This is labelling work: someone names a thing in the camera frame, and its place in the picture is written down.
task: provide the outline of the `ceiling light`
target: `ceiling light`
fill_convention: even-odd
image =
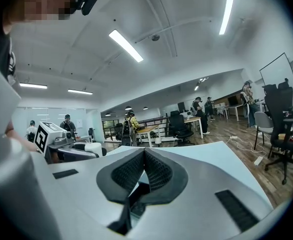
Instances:
[[[136,49],[132,47],[131,44],[117,31],[114,30],[108,35],[114,41],[116,41],[124,50],[126,50],[138,63],[143,61],[143,58],[138,54]]]
[[[29,88],[39,88],[39,89],[47,89],[47,85],[40,85],[40,84],[31,84],[31,83],[22,83],[20,82],[21,87],[29,87]]]
[[[93,94],[93,92],[83,91],[83,90],[72,90],[72,89],[68,89],[67,91],[69,93],[76,93],[76,94],[87,94],[87,95],[92,95]]]
[[[222,21],[219,35],[224,35],[226,32],[230,14],[231,14],[232,4],[233,4],[233,0],[226,0],[226,6],[225,6],[223,21]]]

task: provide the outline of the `wooden floor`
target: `wooden floor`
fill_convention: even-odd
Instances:
[[[253,145],[256,139],[256,129],[255,128],[247,128],[247,120],[244,118],[240,118],[240,121],[237,122],[235,116],[231,116],[230,120],[225,120],[224,118],[217,118],[213,122],[209,122],[208,131],[210,135],[205,135],[204,139],[201,139],[199,133],[194,131],[194,135],[190,137],[190,141],[196,145],[213,143],[218,141],[227,142],[229,140],[229,136],[238,136],[244,142],[251,142]],[[268,159],[268,154],[270,151],[270,141],[267,138],[264,138],[265,144],[260,144],[264,147],[266,152],[266,156],[263,158],[262,162],[259,166],[254,165],[254,161],[259,156],[264,156],[265,153],[252,153],[250,150],[250,143],[243,143],[239,139],[233,139],[231,142],[229,141],[227,145],[232,149],[232,151],[241,159],[241,161],[245,164],[245,166],[250,170],[255,179],[259,182],[264,192],[268,196],[270,202],[273,207],[277,207],[283,201],[293,196],[293,164],[289,163],[287,165],[287,183],[282,185],[282,180],[284,178],[284,170],[283,164],[278,163],[269,167],[268,171],[264,170],[265,164],[272,162],[277,159],[270,158]],[[258,136],[258,143],[262,142],[262,136]],[[172,142],[164,142],[161,147],[172,147]],[[111,143],[106,142],[104,144],[107,151],[112,151],[119,146],[119,143]],[[148,147],[147,143],[141,144],[139,147]],[[263,150],[261,147],[257,146],[256,151]]]

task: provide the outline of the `power strip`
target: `power strip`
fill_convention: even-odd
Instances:
[[[255,166],[258,166],[258,165],[261,163],[262,159],[263,159],[263,157],[262,157],[262,156],[259,156],[259,157],[254,161],[254,165],[255,165]]]

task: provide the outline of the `white shirt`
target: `white shirt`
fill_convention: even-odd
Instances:
[[[29,135],[30,133],[36,134],[38,131],[38,128],[34,126],[30,126],[28,129],[26,129],[26,135]]]

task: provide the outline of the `linear light fixture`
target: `linear light fixture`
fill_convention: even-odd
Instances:
[[[20,82],[21,87],[29,87],[29,88],[38,88],[38,89],[48,89],[47,85],[41,85],[41,84],[31,84],[31,83],[23,83]]]
[[[116,41],[124,50],[126,50],[138,63],[143,61],[141,55],[133,48],[133,46],[115,29],[108,35]]]
[[[224,16],[223,16],[223,21],[221,25],[221,30],[219,35],[224,35],[227,29],[227,25],[229,22],[231,10],[232,10],[232,5],[233,5],[233,0],[226,0],[226,6],[225,6],[225,11],[224,11]]]
[[[93,94],[93,92],[83,91],[83,90],[72,90],[72,89],[68,89],[67,91],[69,93],[76,93],[76,94],[87,94],[87,95],[92,95]]]

